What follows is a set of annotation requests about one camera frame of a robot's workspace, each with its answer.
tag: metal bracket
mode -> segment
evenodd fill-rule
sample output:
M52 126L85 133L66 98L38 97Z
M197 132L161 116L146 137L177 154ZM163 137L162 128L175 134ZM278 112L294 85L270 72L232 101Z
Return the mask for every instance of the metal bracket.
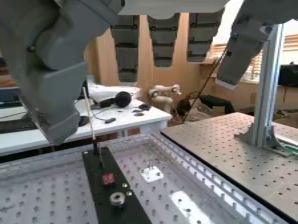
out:
M251 145L252 141L252 130L254 130L254 123L248 127L247 132L239 133L238 135L234 135L235 138L238 138L240 141ZM264 138L264 144L263 148L272 151L280 156L290 156L292 153L284 148L284 146L280 144L275 132L274 132L274 126L266 127L266 138Z

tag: headphones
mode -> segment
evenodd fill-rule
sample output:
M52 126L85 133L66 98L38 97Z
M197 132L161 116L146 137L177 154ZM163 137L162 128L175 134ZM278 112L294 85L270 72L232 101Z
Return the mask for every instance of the headphones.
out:
M99 108L109 107L111 104L115 104L119 108L126 107L131 102L131 96L127 92L119 92L114 98L102 100L97 104Z

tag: cable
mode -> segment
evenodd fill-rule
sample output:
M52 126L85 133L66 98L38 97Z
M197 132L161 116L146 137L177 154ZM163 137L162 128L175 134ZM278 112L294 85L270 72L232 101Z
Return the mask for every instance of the cable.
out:
M215 65L214 65L214 67L213 67L213 69L211 69L211 72L210 72L210 74L209 74L209 76L207 76L207 79L206 79L206 81L205 81L205 83L203 83L203 85L202 85L202 88L201 88L201 90L198 91L198 95L197 95L197 97L195 97L195 99L194 99L194 101L193 101L193 103L191 103L191 106L190 106L190 108L189 108L189 111L186 112L186 115L185 115L185 117L183 117L182 124L185 123L185 121L186 121L186 119L187 119L189 112L190 112L190 110L193 109L193 106L194 106L194 104L195 104L195 102L197 102L197 100L198 100L198 98L199 98L199 96L201 96L201 94L202 94L202 91L203 91L203 89L205 89L205 87L206 87L206 85L207 85L207 82L209 82L209 80L210 80L210 78L211 78L211 74L213 74L213 72L214 72L216 66L219 65L219 63L220 63L220 61L222 61L222 59L223 59L223 57L224 57L224 55L226 55L226 51L227 51L227 47L224 48L224 50L223 50L223 52L222 52L222 55L220 55L220 57L219 57L219 60L216 61Z
M4 117L0 117L0 119L4 119L4 118L6 118L6 117L12 117L12 116L14 116L14 115L18 115L18 114L25 114L26 112L21 112L21 113L17 113L17 114L12 114L12 115L8 115L8 116L4 116Z
M115 107L109 107L109 108L105 108L105 109L102 109L98 113L93 113L93 111L91 111L91 114L93 114L93 116L90 117L90 118L95 118L97 120L101 120L101 121L106 121L107 119L102 119L102 118L98 118L95 115L98 115L98 114L101 114L101 113L103 113L105 111L107 111L107 110L110 110L110 109L114 109Z
M171 107L173 107L173 110L174 110L174 113L175 113L175 117L178 118L178 121L173 118L173 121L175 122L175 123L179 123L179 124L182 124L182 121L181 121L181 119L179 119L179 114L178 114L178 111L177 111L177 109L175 109L175 106L174 106L174 103L171 102Z

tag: optical breadboard table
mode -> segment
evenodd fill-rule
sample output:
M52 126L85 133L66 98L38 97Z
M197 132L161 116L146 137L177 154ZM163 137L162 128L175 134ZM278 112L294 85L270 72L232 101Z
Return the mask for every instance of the optical breadboard table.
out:
M255 195L262 202L298 220L298 157L282 157L234 138L254 118L234 113L162 130L163 136ZM275 124L275 133L298 141L298 130Z
M134 116L135 113L133 113L133 110L135 110L141 104L142 102L139 100L133 100L126 108L111 107L102 110L94 110L94 114L101 112L97 115L98 118L115 118L115 121L109 124L105 124L102 120L94 119L94 117L91 118L95 135L103 135L114 132L121 133L121 131L130 128L139 128L141 133L150 133L158 131L161 128L166 128L171 115L155 107L151 107L149 111L143 111L143 116ZM87 116L83 100L77 102L75 107L79 115ZM24 111L24 107L1 109L0 117L9 116ZM20 119L21 116L24 116L24 114L8 117L6 119L0 119L0 121ZM65 142L77 141L89 138L90 136L90 126L86 124L77 129L77 132L66 139ZM49 145L50 144L40 130L0 134L0 156L46 147Z
M153 224L286 223L159 134L103 146L125 175L123 183L115 177L121 193L126 200L137 197ZM102 186L89 186L82 162L90 149L86 145L0 165L1 224L98 223L90 187Z

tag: small object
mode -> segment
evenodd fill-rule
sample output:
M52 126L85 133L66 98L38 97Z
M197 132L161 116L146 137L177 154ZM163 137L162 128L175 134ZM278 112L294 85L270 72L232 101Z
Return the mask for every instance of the small object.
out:
M133 113L141 113L143 110L133 110Z
M141 117L143 116L143 113L135 113L134 116Z
M109 197L110 205L121 207L125 203L125 194L122 192L115 192Z
M81 116L78 121L78 127L85 126L89 123L89 117Z
M105 174L102 176L102 183L103 183L103 186L109 186L109 185L114 184L114 174L113 173Z
M109 123L111 123L114 121L115 121L115 118L114 117L113 118L109 118L109 119L105 120L105 124L109 124Z
M163 178L163 174L155 166L149 166L141 171L141 175L146 183L154 182Z
M141 105L138 106L138 108L139 108L141 110L146 110L146 111L149 111L150 108L151 108L151 106L143 103L143 104L141 104Z

